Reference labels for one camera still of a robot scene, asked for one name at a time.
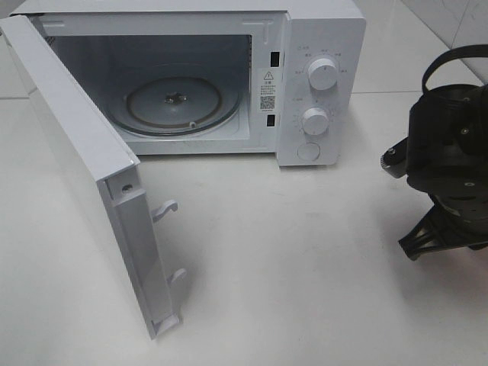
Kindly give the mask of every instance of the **black strap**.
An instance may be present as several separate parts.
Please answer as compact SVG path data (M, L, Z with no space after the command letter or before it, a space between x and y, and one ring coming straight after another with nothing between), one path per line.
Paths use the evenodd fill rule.
M427 89L427 81L432 76L435 70L440 66L454 61L455 59L469 59L472 57L488 57L488 44L475 44L473 46L464 46L454 48L440 55L435 61L427 68L422 78L422 92L424 95L431 95L431 91Z

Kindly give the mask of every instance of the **white microwave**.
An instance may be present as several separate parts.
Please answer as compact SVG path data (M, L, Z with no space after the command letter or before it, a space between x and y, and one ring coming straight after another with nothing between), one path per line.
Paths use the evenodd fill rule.
M0 28L154 338L179 321L170 286L184 271L165 276L153 224L177 204L149 210L136 156L335 163L365 21L352 0L27 0Z

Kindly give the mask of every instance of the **open door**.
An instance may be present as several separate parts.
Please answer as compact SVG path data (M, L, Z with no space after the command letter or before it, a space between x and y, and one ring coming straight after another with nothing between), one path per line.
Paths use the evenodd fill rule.
M179 323L153 222L177 204L149 212L138 158L61 63L41 29L23 15L0 20L30 102L97 237L127 270L151 338Z

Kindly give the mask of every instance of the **white table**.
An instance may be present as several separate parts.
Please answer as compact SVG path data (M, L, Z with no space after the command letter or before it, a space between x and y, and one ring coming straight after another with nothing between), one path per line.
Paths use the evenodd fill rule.
M155 341L7 72L0 364L487 363L488 250L411 262L397 240L432 204L379 165L406 135L423 71L446 47L401 2L358 3L368 30L337 165L142 159L149 202L180 203L156 226L165 265L189 273L176 294L184 323ZM0 50L4 75L12 68ZM453 63L434 85L453 81L477 82Z

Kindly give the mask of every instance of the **timer knob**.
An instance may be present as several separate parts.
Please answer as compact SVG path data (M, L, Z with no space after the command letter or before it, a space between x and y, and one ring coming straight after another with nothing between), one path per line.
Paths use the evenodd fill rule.
M321 135L329 128L329 116L322 108L307 109L302 116L302 126L307 135Z
M337 65L333 59L321 57L308 66L308 80L312 88L326 90L337 83Z

